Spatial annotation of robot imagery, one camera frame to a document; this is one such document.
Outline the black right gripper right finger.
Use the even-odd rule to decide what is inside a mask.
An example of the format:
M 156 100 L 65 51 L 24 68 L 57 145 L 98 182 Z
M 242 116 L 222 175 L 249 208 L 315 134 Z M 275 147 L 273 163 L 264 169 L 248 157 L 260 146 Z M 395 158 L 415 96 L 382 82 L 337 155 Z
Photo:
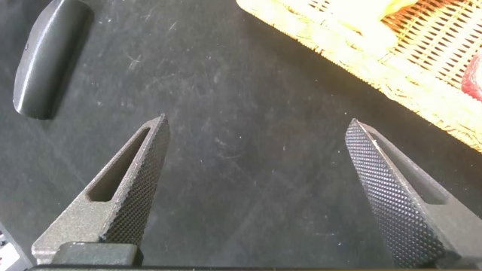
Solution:
M 396 266 L 481 266 L 474 212 L 373 127 L 352 119 L 345 143 Z

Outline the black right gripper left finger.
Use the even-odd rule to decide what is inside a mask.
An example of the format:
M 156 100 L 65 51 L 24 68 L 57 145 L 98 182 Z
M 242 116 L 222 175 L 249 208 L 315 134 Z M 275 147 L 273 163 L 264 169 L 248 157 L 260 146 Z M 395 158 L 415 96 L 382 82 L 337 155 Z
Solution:
M 142 124 L 32 245 L 38 263 L 53 263 L 69 242 L 140 245 L 167 147 L 165 114 Z

